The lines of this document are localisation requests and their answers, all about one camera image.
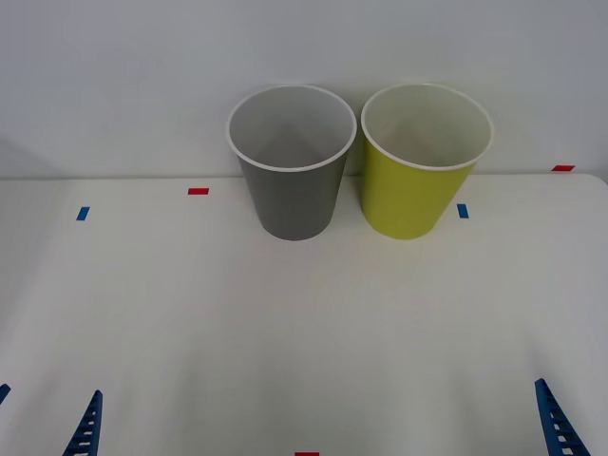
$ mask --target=blue tape marker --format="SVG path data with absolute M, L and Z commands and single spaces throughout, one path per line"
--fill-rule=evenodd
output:
M 2 401 L 4 401 L 4 398 L 7 397 L 7 394 L 9 394 L 10 392 L 10 386 L 7 384 L 4 384 L 3 386 L 0 387 L 0 404 L 2 404 Z
M 456 204 L 458 207 L 458 215 L 461 219 L 468 219 L 468 211 L 466 210 L 466 204 Z
M 86 220 L 86 216 L 88 215 L 88 210 L 90 209 L 90 207 L 88 206 L 83 206 L 80 208 L 80 212 L 78 213 L 78 217 L 76 218 L 79 221 L 84 221 Z

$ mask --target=white wall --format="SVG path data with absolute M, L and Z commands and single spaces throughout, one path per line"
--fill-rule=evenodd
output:
M 608 178 L 607 23 L 605 0 L 4 0 L 0 176 L 235 175 L 224 121 L 252 90 L 359 110 L 431 80 L 492 115 L 478 170 Z

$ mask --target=yellow-green paper cup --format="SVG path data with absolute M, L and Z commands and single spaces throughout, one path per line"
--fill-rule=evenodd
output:
M 361 124 L 363 214 L 398 239 L 431 230 L 494 137 L 485 109 L 436 84 L 380 90 L 363 107 Z

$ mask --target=white tabletop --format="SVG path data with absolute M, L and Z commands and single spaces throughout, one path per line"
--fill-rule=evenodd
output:
M 472 176 L 397 241 L 355 186 L 289 242 L 241 179 L 0 182 L 0 455 L 99 389 L 101 455 L 538 456 L 539 377 L 607 454 L 608 187 Z

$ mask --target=red tape marker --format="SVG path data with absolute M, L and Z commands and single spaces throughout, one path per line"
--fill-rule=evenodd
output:
M 574 164 L 558 164 L 551 171 L 561 171 L 561 172 L 569 172 L 574 169 Z
M 209 195 L 208 188 L 189 188 L 188 195 Z

